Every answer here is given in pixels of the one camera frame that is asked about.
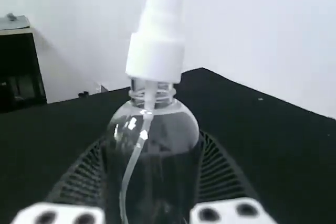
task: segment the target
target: black cloth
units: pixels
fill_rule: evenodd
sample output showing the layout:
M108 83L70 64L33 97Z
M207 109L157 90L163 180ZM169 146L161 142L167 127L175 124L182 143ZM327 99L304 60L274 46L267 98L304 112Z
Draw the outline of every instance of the black cloth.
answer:
M217 138L280 224L336 223L336 121L206 69L177 98ZM0 115L0 222L45 198L128 100L121 89Z

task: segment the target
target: black cabinet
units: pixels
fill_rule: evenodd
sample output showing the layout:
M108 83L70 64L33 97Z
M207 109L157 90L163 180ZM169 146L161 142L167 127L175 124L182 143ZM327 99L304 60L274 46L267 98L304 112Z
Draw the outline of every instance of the black cabinet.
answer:
M0 112L46 104L30 28L0 31Z

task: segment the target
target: white plastic part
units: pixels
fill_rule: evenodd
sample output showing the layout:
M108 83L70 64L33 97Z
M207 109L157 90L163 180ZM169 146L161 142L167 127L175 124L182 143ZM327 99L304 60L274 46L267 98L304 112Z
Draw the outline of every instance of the white plastic part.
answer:
M52 221L48 222L51 215L54 213ZM44 215L44 222L39 219ZM83 222L81 218L93 218L94 222ZM52 223L52 224L77 224L77 223L92 223L92 224L105 224L105 215L100 208L96 207L84 207L73 205L61 205L50 203L37 203L28 208L21 210L15 217L12 224L40 224L40 223Z
M212 218L210 212L206 214L208 219L204 218L204 211L215 211L217 219ZM276 224L270 215L268 215L261 204L254 199L240 198L215 202L206 202L197 204L191 211L190 224Z
M147 0L139 30L131 37L126 74L179 83L184 57L183 0Z

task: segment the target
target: bottle neck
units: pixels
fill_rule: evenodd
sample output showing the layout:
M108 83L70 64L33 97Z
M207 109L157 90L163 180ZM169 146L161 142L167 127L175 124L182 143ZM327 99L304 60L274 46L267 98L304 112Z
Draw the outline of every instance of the bottle neck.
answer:
M131 97L131 103L138 108L144 108L145 100L145 87L149 81L145 81L138 78L131 79L131 90L129 96ZM168 82L155 82L150 81L151 86L155 86L155 109L162 109L174 102L174 95L176 90L172 83Z

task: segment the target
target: white cap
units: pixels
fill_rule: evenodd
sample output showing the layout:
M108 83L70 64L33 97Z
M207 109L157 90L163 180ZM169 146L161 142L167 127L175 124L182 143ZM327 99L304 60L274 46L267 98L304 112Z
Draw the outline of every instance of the white cap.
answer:
M179 83L184 57L183 0L147 0L139 30L132 34L126 74Z

